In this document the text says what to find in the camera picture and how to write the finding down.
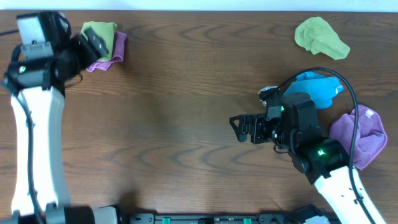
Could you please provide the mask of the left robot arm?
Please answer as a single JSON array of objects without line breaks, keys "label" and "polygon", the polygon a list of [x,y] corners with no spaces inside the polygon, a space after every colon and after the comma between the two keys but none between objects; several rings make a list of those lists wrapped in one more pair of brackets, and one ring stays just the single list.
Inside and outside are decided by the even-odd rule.
[{"label": "left robot arm", "polygon": [[73,35],[57,11],[20,14],[22,42],[1,85],[11,95],[17,129],[17,180],[10,223],[121,223],[114,206],[74,207],[62,160],[66,83],[108,53],[94,30]]}]

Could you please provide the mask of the large green cloth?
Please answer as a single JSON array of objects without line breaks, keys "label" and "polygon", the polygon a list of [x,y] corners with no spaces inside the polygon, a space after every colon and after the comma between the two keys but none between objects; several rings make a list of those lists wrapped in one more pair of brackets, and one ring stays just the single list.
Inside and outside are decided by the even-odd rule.
[{"label": "large green cloth", "polygon": [[90,22],[85,22],[83,24],[83,27],[81,28],[81,33],[86,37],[84,31],[87,30],[88,28],[92,28],[94,32],[100,36],[105,44],[106,48],[108,50],[108,53],[99,59],[99,61],[107,61],[111,60],[112,54],[113,54],[113,45],[114,45],[114,35],[116,32],[118,25],[114,22],[95,22],[95,21],[90,21]]}]

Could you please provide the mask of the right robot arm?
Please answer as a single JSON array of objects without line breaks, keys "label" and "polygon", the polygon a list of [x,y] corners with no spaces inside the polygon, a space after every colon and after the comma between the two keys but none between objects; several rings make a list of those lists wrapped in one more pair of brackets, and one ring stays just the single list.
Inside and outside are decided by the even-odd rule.
[{"label": "right robot arm", "polygon": [[322,134],[317,109],[306,93],[272,93],[261,114],[233,116],[229,123],[240,142],[272,142],[286,151],[294,167],[305,174],[341,223],[384,223],[364,189],[349,155],[336,140]]}]

